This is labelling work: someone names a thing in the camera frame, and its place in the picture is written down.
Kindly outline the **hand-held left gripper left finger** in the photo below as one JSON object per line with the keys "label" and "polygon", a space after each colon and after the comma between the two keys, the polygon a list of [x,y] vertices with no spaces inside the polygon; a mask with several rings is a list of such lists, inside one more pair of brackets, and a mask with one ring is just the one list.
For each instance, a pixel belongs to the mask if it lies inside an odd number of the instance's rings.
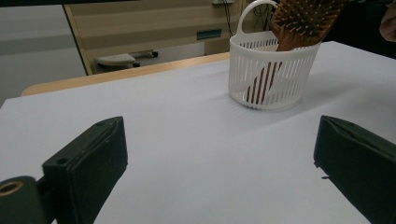
{"label": "hand-held left gripper left finger", "polygon": [[93,124],[46,160],[44,178],[54,190],[58,224],[93,224],[127,165],[122,117]]}

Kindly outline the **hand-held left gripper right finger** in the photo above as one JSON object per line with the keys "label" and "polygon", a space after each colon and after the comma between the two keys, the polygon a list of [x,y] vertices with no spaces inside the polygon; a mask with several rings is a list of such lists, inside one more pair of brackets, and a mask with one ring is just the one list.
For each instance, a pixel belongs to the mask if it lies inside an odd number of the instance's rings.
{"label": "hand-held left gripper right finger", "polygon": [[396,224],[396,145],[352,122],[320,118],[314,164],[372,224]]}

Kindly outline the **white slatted plastic basket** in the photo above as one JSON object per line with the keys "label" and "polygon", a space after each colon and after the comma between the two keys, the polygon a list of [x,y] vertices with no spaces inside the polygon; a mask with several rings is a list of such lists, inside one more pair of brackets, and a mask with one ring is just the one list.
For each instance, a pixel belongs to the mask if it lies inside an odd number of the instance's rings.
{"label": "white slatted plastic basket", "polygon": [[241,105],[279,110],[301,99],[319,45],[279,51],[272,32],[245,33],[242,25],[249,11],[267,4],[275,2],[255,0],[249,4],[230,38],[228,91]]}

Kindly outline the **brown wooden hairbrush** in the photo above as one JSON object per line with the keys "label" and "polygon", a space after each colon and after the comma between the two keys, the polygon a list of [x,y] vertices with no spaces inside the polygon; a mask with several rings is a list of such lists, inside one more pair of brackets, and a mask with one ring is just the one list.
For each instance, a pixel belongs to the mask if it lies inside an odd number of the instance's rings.
{"label": "brown wooden hairbrush", "polygon": [[346,0],[278,0],[270,29],[279,51],[319,45],[338,19]]}

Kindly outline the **light wooden table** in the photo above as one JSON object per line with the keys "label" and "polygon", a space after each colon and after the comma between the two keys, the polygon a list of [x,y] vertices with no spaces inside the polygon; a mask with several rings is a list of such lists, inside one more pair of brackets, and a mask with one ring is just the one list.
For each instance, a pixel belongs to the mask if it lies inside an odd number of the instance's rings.
{"label": "light wooden table", "polygon": [[109,82],[119,79],[130,78],[130,77],[140,77],[140,76],[161,73],[175,69],[192,67],[195,65],[216,63],[216,62],[228,60],[229,58],[230,58],[230,53],[223,52],[218,54],[200,56],[200,57],[183,59],[183,60],[172,61],[167,63],[158,63],[143,67],[107,72],[98,75],[75,77],[75,78],[68,78],[58,81],[40,83],[30,86],[25,90],[23,90],[21,96],[30,96],[30,95],[52,92],[52,91],[74,89],[78,87],[99,84],[103,82]]}

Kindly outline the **white board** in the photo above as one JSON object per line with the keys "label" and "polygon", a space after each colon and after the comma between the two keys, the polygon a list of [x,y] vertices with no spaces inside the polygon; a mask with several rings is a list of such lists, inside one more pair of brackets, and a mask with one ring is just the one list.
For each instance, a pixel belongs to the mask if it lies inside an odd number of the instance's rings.
{"label": "white board", "polygon": [[129,164],[97,224],[368,224],[313,160],[322,116],[396,143],[396,60],[328,42],[301,101],[255,110],[228,93],[227,62],[9,99],[0,181],[94,123],[124,119]]}

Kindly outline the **wheeled chair base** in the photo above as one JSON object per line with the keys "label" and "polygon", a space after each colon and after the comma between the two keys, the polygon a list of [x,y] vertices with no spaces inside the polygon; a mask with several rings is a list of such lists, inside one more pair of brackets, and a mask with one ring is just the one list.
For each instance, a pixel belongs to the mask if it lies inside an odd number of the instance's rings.
{"label": "wheeled chair base", "polygon": [[128,66],[139,67],[140,62],[138,62],[137,58],[157,58],[159,56],[159,52],[157,50],[144,50],[138,52],[131,53],[122,53],[118,55],[111,55],[105,57],[98,57],[94,61],[98,64],[104,66]]}

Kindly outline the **white cabinet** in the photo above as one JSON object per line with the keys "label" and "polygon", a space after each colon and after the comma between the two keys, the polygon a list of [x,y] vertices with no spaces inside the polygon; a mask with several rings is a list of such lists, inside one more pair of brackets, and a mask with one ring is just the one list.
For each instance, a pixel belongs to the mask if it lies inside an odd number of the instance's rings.
{"label": "white cabinet", "polygon": [[35,84],[85,75],[63,7],[0,7],[0,105]]}

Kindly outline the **dark curtain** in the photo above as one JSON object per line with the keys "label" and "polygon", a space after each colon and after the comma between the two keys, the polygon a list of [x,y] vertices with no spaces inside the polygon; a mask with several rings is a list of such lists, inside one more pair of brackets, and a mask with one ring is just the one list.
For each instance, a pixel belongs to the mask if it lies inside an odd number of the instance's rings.
{"label": "dark curtain", "polygon": [[336,41],[396,59],[396,43],[385,40],[379,26],[391,0],[347,0],[347,4],[325,37],[324,41]]}

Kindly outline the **wooden cabinet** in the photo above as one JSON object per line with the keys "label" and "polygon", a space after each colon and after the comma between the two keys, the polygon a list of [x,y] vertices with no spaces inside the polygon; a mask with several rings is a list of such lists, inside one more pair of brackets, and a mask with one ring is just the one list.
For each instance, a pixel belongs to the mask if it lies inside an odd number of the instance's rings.
{"label": "wooden cabinet", "polygon": [[86,73],[95,59],[227,39],[246,0],[138,0],[70,4],[64,12]]}

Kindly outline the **black metal frame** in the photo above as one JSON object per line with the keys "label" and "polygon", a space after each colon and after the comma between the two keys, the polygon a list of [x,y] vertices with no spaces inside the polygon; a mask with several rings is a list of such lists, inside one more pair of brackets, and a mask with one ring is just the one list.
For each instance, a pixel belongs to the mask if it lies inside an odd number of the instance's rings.
{"label": "black metal frame", "polygon": [[0,0],[0,7],[53,6],[69,4],[110,3],[138,0]]}

